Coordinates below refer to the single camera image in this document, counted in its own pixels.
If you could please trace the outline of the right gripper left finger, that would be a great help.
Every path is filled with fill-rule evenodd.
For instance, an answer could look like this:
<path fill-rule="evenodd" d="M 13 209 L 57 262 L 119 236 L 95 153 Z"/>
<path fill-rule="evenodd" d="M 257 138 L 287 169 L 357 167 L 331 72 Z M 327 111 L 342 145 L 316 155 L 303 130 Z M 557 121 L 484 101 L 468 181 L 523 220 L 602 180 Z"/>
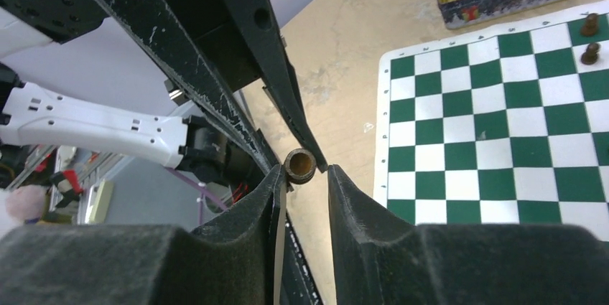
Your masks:
<path fill-rule="evenodd" d="M 26 225 L 1 240 L 3 304 L 277 304 L 287 180 L 275 166 L 222 215 L 171 225 Z"/>

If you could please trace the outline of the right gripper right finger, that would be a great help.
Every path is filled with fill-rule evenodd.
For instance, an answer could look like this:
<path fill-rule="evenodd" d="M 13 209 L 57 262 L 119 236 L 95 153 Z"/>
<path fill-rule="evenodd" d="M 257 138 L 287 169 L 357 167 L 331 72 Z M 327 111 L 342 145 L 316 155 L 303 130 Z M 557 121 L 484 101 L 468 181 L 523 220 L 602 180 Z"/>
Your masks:
<path fill-rule="evenodd" d="M 327 171 L 339 304 L 606 304 L 608 249 L 574 225 L 411 225 Z"/>

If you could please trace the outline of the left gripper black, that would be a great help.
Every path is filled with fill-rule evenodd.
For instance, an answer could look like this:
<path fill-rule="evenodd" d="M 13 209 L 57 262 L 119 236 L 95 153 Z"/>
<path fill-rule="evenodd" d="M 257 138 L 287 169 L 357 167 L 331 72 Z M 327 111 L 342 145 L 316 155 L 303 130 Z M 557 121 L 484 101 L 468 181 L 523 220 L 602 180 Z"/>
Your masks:
<path fill-rule="evenodd" d="M 115 19 L 204 118 L 268 174 L 276 157 L 231 92 L 262 78 L 294 137 L 327 171 L 270 0 L 1 0 L 1 8 L 60 44 Z"/>

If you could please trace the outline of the brown chess rook eleventh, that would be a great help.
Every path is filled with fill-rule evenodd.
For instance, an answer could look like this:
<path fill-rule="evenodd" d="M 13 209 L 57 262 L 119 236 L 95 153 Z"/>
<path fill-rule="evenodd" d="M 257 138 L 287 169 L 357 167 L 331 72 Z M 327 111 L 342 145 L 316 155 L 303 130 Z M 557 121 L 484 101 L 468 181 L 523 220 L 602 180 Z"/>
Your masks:
<path fill-rule="evenodd" d="M 597 13 L 588 14 L 580 28 L 580 34 L 583 37 L 595 36 L 599 31 L 598 19 L 599 15 Z"/>

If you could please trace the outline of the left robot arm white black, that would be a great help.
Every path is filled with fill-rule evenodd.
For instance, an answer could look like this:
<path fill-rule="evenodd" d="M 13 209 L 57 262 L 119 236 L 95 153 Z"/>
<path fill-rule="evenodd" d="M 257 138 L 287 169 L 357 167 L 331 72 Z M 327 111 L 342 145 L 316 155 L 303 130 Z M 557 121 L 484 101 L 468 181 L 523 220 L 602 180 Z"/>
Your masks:
<path fill-rule="evenodd" d="M 256 187 L 279 161 L 233 94 L 258 79 L 310 154 L 310 170 L 288 168 L 289 180 L 304 184 L 326 171 L 270 0 L 1 0 L 1 55 L 64 44 L 105 18 L 117 21 L 201 115 L 158 116 L 71 98 L 2 65 L 3 189 L 28 177 L 27 149 L 35 145 L 136 156 L 203 182 Z"/>

